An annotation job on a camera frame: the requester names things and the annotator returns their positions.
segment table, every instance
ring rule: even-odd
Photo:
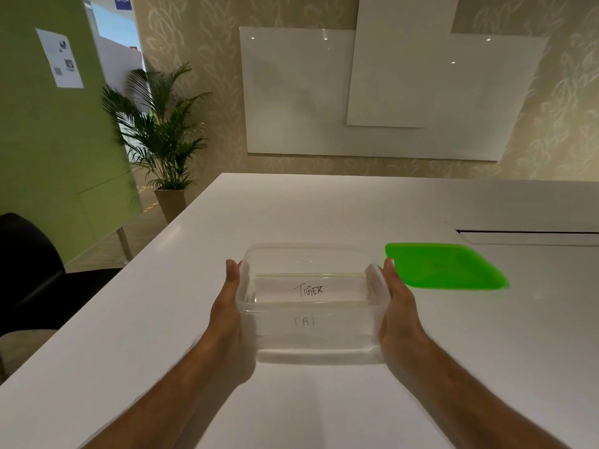
[[[599,183],[223,174],[0,387],[0,447],[74,449],[120,414],[199,337],[251,244],[354,244],[381,264],[387,242],[466,243],[456,229],[599,232]],[[475,249],[511,288],[415,290],[425,329],[521,413],[599,447],[599,248]],[[243,355],[178,447],[451,447],[386,365]]]

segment white paper label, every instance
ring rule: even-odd
[[[258,276],[256,302],[366,301],[365,277]]]
[[[65,35],[36,28],[58,88],[83,88],[79,68]]]

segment forearm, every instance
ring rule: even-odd
[[[152,389],[85,449],[170,449],[198,406],[199,392],[224,361],[215,338],[200,341]]]
[[[424,336],[402,347],[400,363],[465,449],[565,449],[508,407]]]

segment floral pattern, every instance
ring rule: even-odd
[[[355,29],[358,0],[133,0],[147,63],[189,61],[179,90],[212,91],[197,113],[209,147],[190,164],[201,192],[222,172],[599,180],[599,0],[460,0],[453,31],[548,36],[502,159],[248,154],[239,26]]]

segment person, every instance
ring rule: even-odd
[[[384,352],[407,372],[465,449],[565,449],[567,446],[508,407],[424,331],[416,300],[393,259],[381,272],[391,302],[378,337]],[[155,386],[85,445],[85,449],[172,448],[201,404],[199,392],[241,342],[235,295],[239,264],[226,261],[226,279],[199,341]]]

